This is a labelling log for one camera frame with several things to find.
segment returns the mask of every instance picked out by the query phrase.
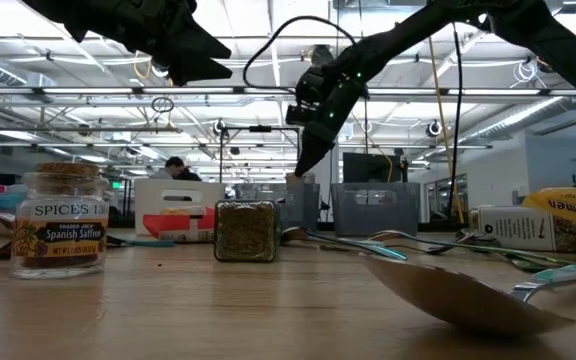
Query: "spoon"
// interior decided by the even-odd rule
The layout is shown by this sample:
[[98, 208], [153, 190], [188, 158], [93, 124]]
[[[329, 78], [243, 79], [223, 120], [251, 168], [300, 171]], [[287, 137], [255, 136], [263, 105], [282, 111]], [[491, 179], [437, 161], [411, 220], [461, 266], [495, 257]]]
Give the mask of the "spoon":
[[366, 256], [384, 285], [411, 305], [465, 330], [530, 336], [559, 330], [575, 320], [539, 309], [528, 300], [539, 291], [576, 288], [576, 265], [534, 274], [508, 294], [473, 277], [443, 268]]

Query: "plastic bin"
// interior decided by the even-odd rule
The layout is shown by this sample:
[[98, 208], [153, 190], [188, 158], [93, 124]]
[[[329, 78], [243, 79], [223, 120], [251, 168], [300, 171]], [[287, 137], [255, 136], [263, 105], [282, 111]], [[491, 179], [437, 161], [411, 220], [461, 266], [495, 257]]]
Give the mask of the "plastic bin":
[[277, 202], [282, 230], [295, 226], [317, 230], [319, 184], [236, 184], [235, 198]]
[[337, 236], [367, 236], [382, 230], [417, 234], [417, 183], [346, 183], [332, 185]]

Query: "trader joe's label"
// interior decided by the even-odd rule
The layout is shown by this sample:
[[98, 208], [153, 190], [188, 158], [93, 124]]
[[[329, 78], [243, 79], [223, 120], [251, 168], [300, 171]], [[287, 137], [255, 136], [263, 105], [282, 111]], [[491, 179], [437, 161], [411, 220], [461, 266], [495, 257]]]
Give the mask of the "trader joe's label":
[[108, 206], [91, 202], [36, 202], [15, 221], [13, 255], [96, 255], [106, 246]]

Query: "person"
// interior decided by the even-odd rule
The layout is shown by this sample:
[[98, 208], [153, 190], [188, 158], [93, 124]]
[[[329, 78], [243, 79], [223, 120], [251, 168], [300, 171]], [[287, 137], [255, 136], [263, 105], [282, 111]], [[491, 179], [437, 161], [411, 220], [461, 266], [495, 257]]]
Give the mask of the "person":
[[166, 165], [164, 165], [163, 169], [159, 169], [154, 175], [152, 175], [151, 179], [167, 179], [173, 180], [181, 174], [186, 168], [184, 161], [181, 160], [179, 156], [173, 156], [168, 161], [166, 161]]
[[199, 175], [190, 171], [189, 166], [184, 166], [184, 169], [175, 177], [175, 180], [186, 180], [186, 181], [201, 181]]

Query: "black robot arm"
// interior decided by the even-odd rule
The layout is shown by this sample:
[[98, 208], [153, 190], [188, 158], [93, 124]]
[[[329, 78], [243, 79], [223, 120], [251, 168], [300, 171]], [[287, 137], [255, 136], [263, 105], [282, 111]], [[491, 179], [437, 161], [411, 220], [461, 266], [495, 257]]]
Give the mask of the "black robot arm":
[[[487, 17], [480, 23], [482, 14]], [[389, 60], [452, 22], [471, 24], [530, 49], [576, 87], [576, 36], [554, 19], [543, 0], [430, 1], [394, 29], [366, 37], [332, 63], [312, 67], [301, 77], [295, 89], [297, 105], [286, 114], [286, 122], [305, 127], [295, 175], [310, 170], [334, 146], [357, 100], [368, 98], [366, 83]]]
[[175, 85], [232, 75], [211, 59], [228, 59], [231, 52], [194, 21], [196, 0], [22, 1], [64, 24], [78, 42], [94, 31], [122, 43], [130, 52], [151, 55], [153, 63], [168, 70]]

